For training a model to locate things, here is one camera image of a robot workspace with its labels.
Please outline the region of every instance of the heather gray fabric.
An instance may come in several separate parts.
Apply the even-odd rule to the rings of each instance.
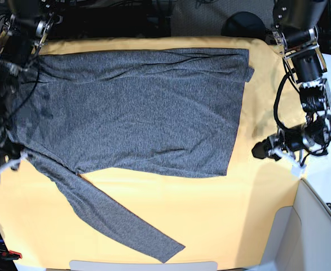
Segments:
[[[39,83],[14,117],[13,141],[94,229],[162,262],[184,246],[78,173],[108,167],[172,176],[225,175],[244,82],[240,49],[107,51],[39,59]],[[31,92],[23,75],[14,108]]]

